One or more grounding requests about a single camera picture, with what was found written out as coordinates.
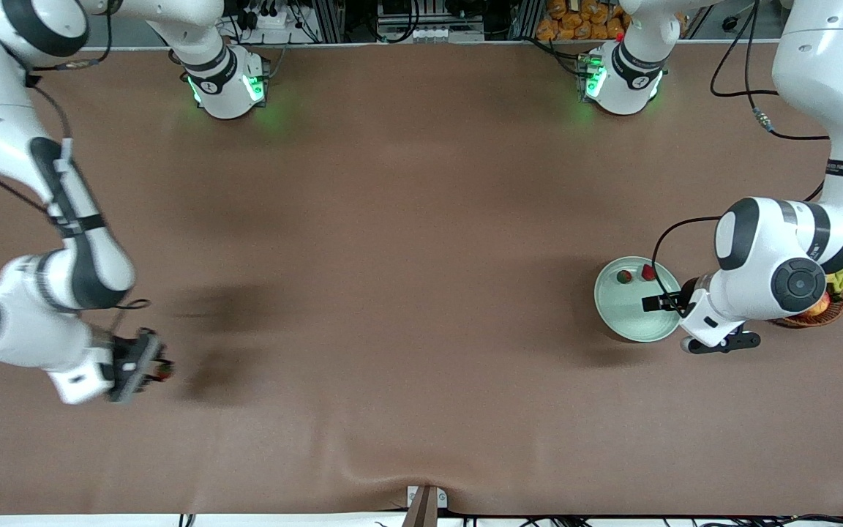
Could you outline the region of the bag of orange buns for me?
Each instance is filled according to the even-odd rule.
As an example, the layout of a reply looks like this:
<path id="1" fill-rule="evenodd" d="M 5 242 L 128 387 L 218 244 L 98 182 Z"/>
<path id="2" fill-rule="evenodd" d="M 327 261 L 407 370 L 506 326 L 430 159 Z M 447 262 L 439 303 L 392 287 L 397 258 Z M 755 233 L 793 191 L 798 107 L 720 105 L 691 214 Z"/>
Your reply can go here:
<path id="1" fill-rule="evenodd" d="M 543 7 L 539 41 L 619 40 L 632 24 L 618 0 L 543 0 Z"/>

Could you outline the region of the white connector block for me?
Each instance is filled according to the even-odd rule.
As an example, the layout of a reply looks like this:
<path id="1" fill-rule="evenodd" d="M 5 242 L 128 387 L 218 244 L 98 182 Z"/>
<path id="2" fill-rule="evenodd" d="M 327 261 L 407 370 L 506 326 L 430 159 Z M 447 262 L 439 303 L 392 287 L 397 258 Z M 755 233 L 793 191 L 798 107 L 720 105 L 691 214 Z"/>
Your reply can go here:
<path id="1" fill-rule="evenodd" d="M 420 26 L 407 36 L 408 26 L 377 26 L 378 39 L 398 43 L 469 43 L 487 40 L 479 26 L 452 24 L 452 26 Z"/>

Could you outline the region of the pale green round plate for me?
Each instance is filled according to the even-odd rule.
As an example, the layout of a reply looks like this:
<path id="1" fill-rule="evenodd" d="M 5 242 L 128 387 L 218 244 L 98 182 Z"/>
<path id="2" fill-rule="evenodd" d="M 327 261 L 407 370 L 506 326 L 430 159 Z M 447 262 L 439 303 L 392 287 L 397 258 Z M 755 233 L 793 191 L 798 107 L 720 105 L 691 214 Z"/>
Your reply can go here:
<path id="1" fill-rule="evenodd" d="M 647 283 L 641 278 L 643 264 L 656 270 L 656 280 Z M 620 284 L 615 279 L 619 270 L 632 271 L 634 280 Z M 681 286 L 672 273 L 660 263 L 642 256 L 626 256 L 607 263 L 596 276 L 594 302 L 600 319 L 612 332 L 635 343 L 655 343 L 669 337 L 679 327 L 677 313 L 645 313 L 642 298 L 659 294 L 676 294 Z"/>

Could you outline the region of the brown wicker basket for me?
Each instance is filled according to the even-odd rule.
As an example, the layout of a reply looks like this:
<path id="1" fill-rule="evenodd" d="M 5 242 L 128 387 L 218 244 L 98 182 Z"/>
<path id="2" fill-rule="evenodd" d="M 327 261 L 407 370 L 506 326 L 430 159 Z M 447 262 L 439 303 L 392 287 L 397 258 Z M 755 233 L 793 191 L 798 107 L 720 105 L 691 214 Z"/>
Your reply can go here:
<path id="1" fill-rule="evenodd" d="M 828 308 L 826 313 L 813 318 L 803 317 L 802 313 L 800 313 L 786 318 L 773 319 L 770 320 L 769 323 L 785 328 L 814 328 L 832 324 L 834 321 L 839 319 L 841 313 L 843 313 L 843 296 L 831 294 L 828 290 L 827 281 L 825 291 L 827 291 L 827 293 L 831 296 L 831 306 Z"/>

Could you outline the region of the white power strip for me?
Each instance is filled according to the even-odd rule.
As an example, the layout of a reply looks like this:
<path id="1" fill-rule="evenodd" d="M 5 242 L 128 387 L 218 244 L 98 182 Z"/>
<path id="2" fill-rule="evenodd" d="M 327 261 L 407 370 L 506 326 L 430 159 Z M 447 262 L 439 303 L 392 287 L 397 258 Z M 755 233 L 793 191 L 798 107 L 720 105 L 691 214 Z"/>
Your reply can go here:
<path id="1" fill-rule="evenodd" d="M 284 29 L 288 23 L 287 0 L 232 0 L 236 7 L 233 16 L 243 31 L 256 29 Z"/>

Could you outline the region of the grey metal bracket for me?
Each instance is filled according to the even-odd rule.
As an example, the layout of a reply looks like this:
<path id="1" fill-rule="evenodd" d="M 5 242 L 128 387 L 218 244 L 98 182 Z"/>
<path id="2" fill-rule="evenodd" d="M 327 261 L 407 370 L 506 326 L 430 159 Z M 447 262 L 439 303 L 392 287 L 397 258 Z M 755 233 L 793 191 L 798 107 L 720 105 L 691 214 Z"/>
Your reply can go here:
<path id="1" fill-rule="evenodd" d="M 424 489 L 428 488 L 427 496 L 431 501 L 436 503 L 436 507 L 438 509 L 447 509 L 448 508 L 448 495 L 445 490 L 442 490 L 440 487 L 433 487 L 433 486 L 408 486 L 407 487 L 407 503 L 405 504 L 405 508 L 409 508 L 412 506 L 413 501 L 415 501 L 415 497 L 419 497 L 424 495 Z"/>

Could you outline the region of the brown table mat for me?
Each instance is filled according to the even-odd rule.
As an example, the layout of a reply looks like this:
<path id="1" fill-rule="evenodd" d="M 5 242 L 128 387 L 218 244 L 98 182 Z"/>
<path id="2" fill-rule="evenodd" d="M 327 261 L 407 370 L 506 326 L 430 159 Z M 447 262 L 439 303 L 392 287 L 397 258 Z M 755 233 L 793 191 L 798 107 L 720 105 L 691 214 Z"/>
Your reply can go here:
<path id="1" fill-rule="evenodd" d="M 428 483 L 475 515 L 843 515 L 843 316 L 692 356 L 594 306 L 669 225 L 822 181 L 824 141 L 711 96 L 723 50 L 677 47 L 625 118 L 524 44 L 291 49 L 230 122 L 164 51 L 47 75 L 151 300 L 121 333 L 157 330 L 175 373 L 65 405 L 0 363 L 0 514 L 368 511 Z M 0 268 L 58 244 L 0 189 Z"/>

